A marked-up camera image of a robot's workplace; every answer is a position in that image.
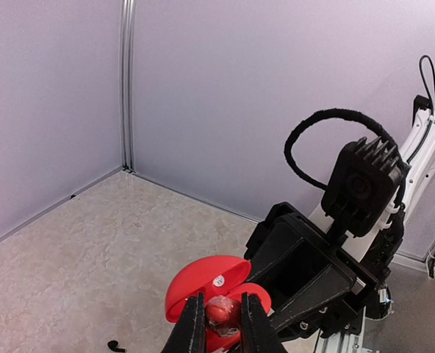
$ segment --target red lid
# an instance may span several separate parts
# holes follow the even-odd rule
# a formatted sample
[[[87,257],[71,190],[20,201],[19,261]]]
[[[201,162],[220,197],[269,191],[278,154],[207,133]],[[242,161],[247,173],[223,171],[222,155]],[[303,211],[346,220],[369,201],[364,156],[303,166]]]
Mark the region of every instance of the red lid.
[[[165,317],[177,322],[187,298],[204,294],[204,304],[215,296],[225,296],[244,283],[251,271],[249,261],[240,257],[217,255],[189,264],[170,284],[165,297]]]

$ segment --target white wall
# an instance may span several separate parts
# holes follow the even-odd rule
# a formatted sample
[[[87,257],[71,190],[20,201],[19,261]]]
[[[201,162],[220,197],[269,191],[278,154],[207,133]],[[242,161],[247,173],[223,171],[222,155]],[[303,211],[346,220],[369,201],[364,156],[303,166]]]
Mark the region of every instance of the white wall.
[[[139,173],[257,218],[283,200],[309,214],[321,193],[286,165],[288,134],[346,107],[402,143],[424,94],[417,61],[435,63],[435,0],[139,1],[134,47]],[[325,122],[295,155],[327,181],[340,148],[365,133]],[[402,251],[422,257],[434,236],[435,186]]]
[[[121,164],[120,1],[0,1],[0,237]]]

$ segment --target small red object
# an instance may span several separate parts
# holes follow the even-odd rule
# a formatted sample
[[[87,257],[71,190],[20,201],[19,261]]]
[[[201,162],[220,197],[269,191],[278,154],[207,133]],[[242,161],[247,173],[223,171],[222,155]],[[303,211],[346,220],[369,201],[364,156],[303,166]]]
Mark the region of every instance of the small red object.
[[[208,303],[217,296],[225,296],[233,301],[242,301],[242,294],[255,294],[259,297],[265,312],[271,308],[271,298],[267,291],[255,283],[244,283],[251,272],[250,261],[235,256],[211,256],[205,257],[189,264],[179,272],[170,284],[165,297],[165,317],[169,322],[177,322],[180,318],[187,299],[204,295],[207,317],[217,321],[225,321],[227,324],[236,324],[240,320],[240,309],[237,305],[229,311],[222,307]],[[232,337],[220,337],[217,333],[208,329],[206,331],[207,352],[214,352],[219,348],[228,349],[240,340],[240,333]]]

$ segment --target curved black cable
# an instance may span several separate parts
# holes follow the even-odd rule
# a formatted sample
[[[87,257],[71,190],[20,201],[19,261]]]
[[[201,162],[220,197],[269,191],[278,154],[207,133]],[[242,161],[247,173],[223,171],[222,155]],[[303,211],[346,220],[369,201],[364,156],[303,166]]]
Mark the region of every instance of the curved black cable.
[[[428,95],[428,99],[430,100],[430,109],[431,109],[431,112],[433,113],[433,111],[435,111],[435,107],[433,106],[433,99],[431,98],[431,93],[430,93],[430,90],[429,90],[428,85],[426,83],[425,75],[423,74],[423,60],[424,59],[428,59],[428,61],[430,62],[431,72],[433,74],[434,93],[435,93],[435,67],[433,65],[433,60],[431,60],[431,58],[428,55],[423,55],[420,58],[420,61],[418,62],[418,66],[420,68],[420,76],[422,77],[423,85],[425,86],[425,89],[426,89],[426,94]]]
[[[408,171],[408,166],[402,162],[402,157],[400,155],[398,145],[391,137],[391,135],[389,135],[389,133],[384,130],[382,125],[361,112],[356,112],[355,110],[334,108],[329,110],[320,110],[318,112],[315,112],[306,120],[302,120],[302,122],[300,122],[299,125],[297,125],[296,128],[291,132],[290,136],[286,140],[286,143],[284,144],[284,156],[286,157],[286,161],[291,169],[298,175],[298,177],[300,177],[305,182],[314,185],[316,188],[322,190],[325,190],[327,188],[327,185],[311,178],[298,167],[296,161],[292,156],[292,147],[294,146],[296,140],[306,129],[320,121],[332,118],[339,118],[345,121],[354,121],[356,123],[365,125],[369,130],[374,132],[377,136],[381,137],[382,141],[389,141],[388,148],[395,148],[395,155],[399,157],[399,168],[403,173],[402,182],[400,184],[398,194],[395,198],[395,205],[399,206],[402,202],[403,195],[406,189],[406,174]]]

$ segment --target marble floor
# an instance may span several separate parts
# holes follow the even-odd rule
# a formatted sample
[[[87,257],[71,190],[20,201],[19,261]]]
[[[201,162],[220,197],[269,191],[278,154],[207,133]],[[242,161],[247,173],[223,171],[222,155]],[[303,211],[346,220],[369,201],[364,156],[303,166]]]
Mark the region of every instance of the marble floor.
[[[0,243],[0,353],[160,352],[169,282],[255,224],[120,172]],[[314,339],[287,345],[312,353]]]

